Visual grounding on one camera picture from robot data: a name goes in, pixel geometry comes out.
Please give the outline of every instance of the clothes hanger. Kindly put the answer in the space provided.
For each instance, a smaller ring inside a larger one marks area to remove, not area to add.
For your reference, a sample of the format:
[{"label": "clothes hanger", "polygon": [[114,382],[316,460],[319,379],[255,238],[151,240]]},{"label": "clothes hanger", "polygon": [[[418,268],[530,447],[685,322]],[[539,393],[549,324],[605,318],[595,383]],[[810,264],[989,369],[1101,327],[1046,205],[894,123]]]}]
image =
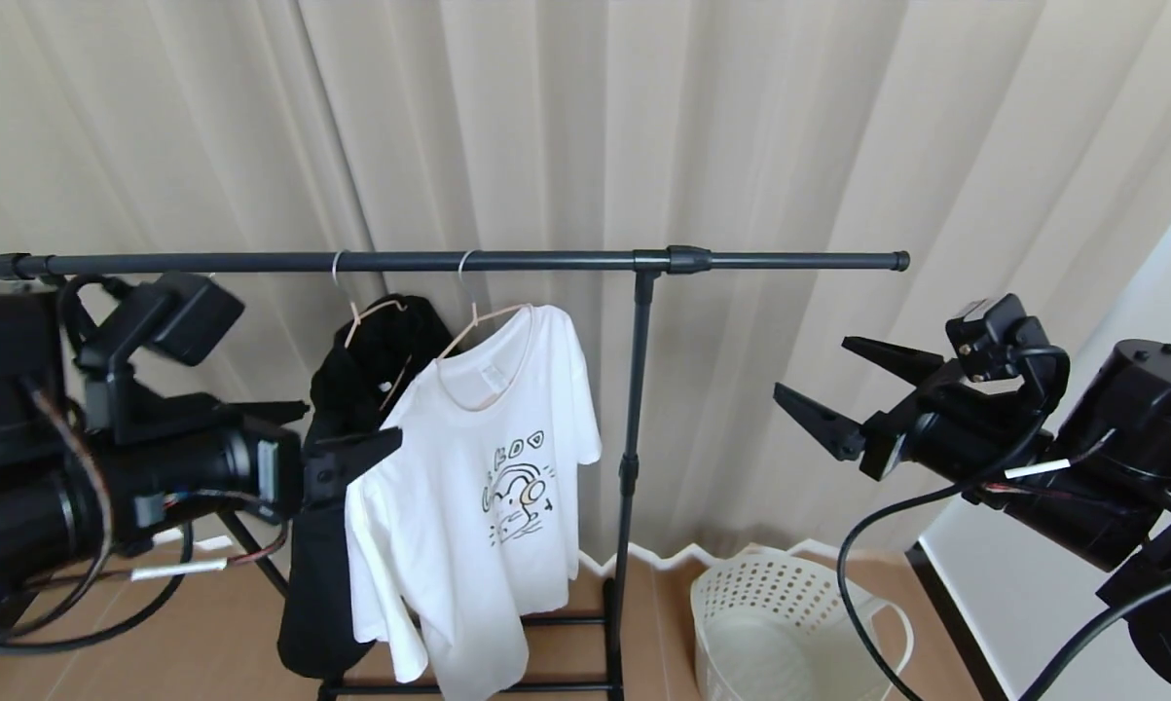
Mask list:
[{"label": "clothes hanger", "polygon": [[477,249],[473,249],[473,252],[466,252],[465,255],[459,259],[459,268],[456,270],[456,276],[458,276],[459,279],[460,287],[465,289],[465,293],[468,294],[468,300],[472,302],[473,321],[470,321],[468,325],[465,325],[465,330],[459,332],[459,336],[457,336],[456,339],[452,341],[451,344],[447,345],[447,348],[438,356],[439,360],[446,358],[447,353],[451,353],[451,351],[454,351],[456,345],[459,345],[459,342],[464,341],[465,336],[468,336],[468,332],[473,331],[473,329],[477,328],[477,324],[482,323],[486,319],[493,319],[495,318],[495,316],[508,315],[511,314],[511,311],[522,310],[522,308],[528,307],[528,303],[513,304],[511,307],[501,308],[501,310],[491,311],[491,314],[487,315],[481,315],[481,316],[477,315],[477,297],[473,296],[472,289],[470,289],[468,283],[465,282],[465,261],[466,259],[468,259],[468,256],[472,256],[472,254],[475,252]]},{"label": "clothes hanger", "polygon": [[400,311],[406,311],[408,308],[403,304],[403,302],[399,302],[398,298],[391,298],[389,302],[382,302],[376,307],[370,307],[361,314],[359,307],[355,305],[355,300],[351,298],[350,294],[348,294],[348,291],[343,289],[343,286],[338,283],[338,259],[343,257],[344,253],[349,253],[348,249],[344,248],[341,252],[335,253],[335,262],[330,266],[330,276],[335,280],[335,287],[338,288],[338,291],[343,293],[343,296],[348,298],[348,307],[352,310],[352,327],[348,329],[348,338],[343,339],[343,348],[349,348],[350,339],[355,337],[355,330],[359,328],[359,323],[364,321],[364,316],[369,316],[376,310],[383,310],[385,307],[396,307]]}]

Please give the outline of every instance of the curtain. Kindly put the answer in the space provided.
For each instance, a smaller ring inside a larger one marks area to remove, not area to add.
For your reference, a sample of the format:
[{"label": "curtain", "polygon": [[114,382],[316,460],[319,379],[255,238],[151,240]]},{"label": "curtain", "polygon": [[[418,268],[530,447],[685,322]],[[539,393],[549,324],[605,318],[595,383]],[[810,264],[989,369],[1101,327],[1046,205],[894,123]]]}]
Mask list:
[{"label": "curtain", "polygon": [[[864,419],[908,390],[840,337],[947,355],[944,319],[1006,291],[1077,350],[1169,222],[1171,0],[0,2],[0,252],[909,249],[906,274],[659,280],[634,537],[663,554],[838,541],[936,488],[831,461],[772,383]],[[631,276],[468,275],[484,307],[576,322],[602,558]],[[465,322],[454,275],[341,279]],[[349,318],[330,276],[219,281],[247,304],[219,350],[190,371],[141,356],[142,377],[306,397]]]}]

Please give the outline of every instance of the graphic design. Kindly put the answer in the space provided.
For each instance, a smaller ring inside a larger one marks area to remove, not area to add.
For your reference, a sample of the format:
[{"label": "graphic design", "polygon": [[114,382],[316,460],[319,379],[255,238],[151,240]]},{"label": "graphic design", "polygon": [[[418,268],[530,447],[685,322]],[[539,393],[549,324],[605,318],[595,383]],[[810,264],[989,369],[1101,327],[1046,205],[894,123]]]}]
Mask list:
[{"label": "graphic design", "polygon": [[[534,453],[545,442],[546,434],[536,431],[494,451],[487,487],[481,489],[481,510],[492,513],[494,518],[491,523],[491,547],[540,531],[546,517],[542,514],[554,511],[554,504],[546,495],[546,482],[555,477],[555,467],[537,467],[534,461]],[[525,461],[513,461],[527,452]]]}]

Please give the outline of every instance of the floor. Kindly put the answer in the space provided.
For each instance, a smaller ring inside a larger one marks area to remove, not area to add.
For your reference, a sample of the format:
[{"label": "floor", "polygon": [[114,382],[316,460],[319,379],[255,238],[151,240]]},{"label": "floor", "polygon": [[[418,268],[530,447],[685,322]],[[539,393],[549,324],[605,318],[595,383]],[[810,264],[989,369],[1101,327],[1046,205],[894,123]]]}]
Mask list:
[{"label": "floor", "polygon": [[[165,558],[165,554],[150,558]],[[705,570],[696,559],[670,571],[630,559],[622,627],[625,696],[630,700],[697,701],[693,625],[689,587]],[[953,648],[918,577],[900,555],[865,554],[851,563],[851,578],[897,602],[915,623],[915,655],[904,679],[927,701],[975,701],[978,692]],[[158,583],[101,583],[60,624],[41,638],[81,634],[110,625],[142,607]],[[28,611],[52,602],[41,596]],[[568,609],[602,610],[597,576],[582,569]],[[282,669],[274,638],[281,602],[259,570],[241,566],[189,577],[158,616],[108,644],[67,655],[0,658],[0,700],[146,701],[259,699],[310,701],[316,682]],[[885,650],[902,642],[899,624],[878,620]],[[528,631],[528,680],[602,678],[603,632],[598,626],[540,627]],[[390,657],[382,646],[355,667],[352,679],[389,680]],[[891,693],[889,699],[897,695]],[[434,699],[426,695],[386,699]],[[520,695],[522,701],[602,701],[603,693]]]}]

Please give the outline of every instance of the clothes rack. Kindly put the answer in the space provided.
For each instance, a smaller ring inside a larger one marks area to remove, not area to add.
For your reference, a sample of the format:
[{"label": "clothes rack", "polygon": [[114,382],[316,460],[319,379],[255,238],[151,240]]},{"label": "clothes rack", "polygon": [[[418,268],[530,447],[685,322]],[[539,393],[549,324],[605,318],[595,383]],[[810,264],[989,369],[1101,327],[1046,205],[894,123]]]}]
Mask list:
[{"label": "clothes rack", "polygon": [[[655,280],[659,275],[691,275],[711,269],[891,269],[905,270],[909,253],[714,253],[692,246],[634,252],[409,252],[409,253],[141,253],[110,256],[33,256],[6,253],[0,256],[0,280],[36,280],[42,275],[133,275],[163,274],[167,270],[197,274],[276,274],[276,272],[456,272],[463,270],[630,270],[635,274],[632,316],[632,358],[629,377],[629,407],[624,454],[621,456],[621,531],[615,555],[615,573],[603,582],[601,617],[529,617],[527,626],[603,625],[607,645],[607,679],[554,683],[520,682],[511,693],[605,692],[608,701],[624,700],[621,664],[621,617],[624,612],[624,585],[628,576],[629,538],[632,528],[632,497],[636,493],[639,458],[637,437],[642,421],[642,394],[646,376],[646,348],[650,341],[650,307]],[[222,515],[234,540],[252,554],[256,538],[233,514]],[[261,572],[279,593],[286,595],[287,580],[267,559]],[[322,682],[319,701],[335,701],[341,695],[398,695],[438,693],[434,685],[349,685],[343,680]]]}]

